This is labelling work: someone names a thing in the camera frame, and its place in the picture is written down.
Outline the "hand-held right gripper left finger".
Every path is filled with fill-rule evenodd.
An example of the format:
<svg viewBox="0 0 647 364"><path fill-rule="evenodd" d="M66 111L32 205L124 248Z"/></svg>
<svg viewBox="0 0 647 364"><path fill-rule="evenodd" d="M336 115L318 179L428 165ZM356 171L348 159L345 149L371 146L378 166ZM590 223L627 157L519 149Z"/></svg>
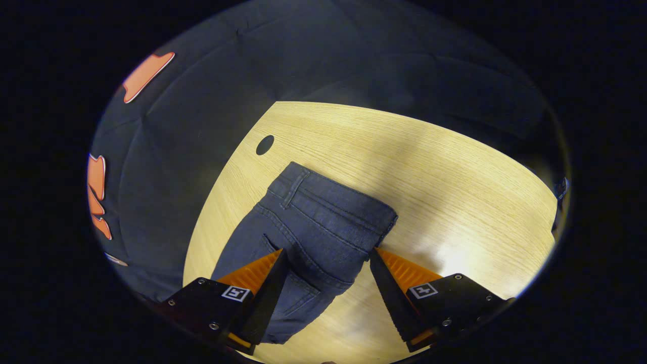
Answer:
<svg viewBox="0 0 647 364"><path fill-rule="evenodd" d="M219 351L252 355L261 343L289 272L282 249L221 279L194 279L159 304L174 325Z"/></svg>

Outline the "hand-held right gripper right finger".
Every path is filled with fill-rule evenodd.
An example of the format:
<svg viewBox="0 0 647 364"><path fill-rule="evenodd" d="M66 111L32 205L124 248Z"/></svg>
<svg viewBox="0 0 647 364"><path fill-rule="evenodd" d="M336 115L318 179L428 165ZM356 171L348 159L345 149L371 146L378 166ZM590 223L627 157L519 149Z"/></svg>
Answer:
<svg viewBox="0 0 647 364"><path fill-rule="evenodd" d="M370 270L407 350L435 349L464 339L513 304L461 272L445 277L375 248Z"/></svg>

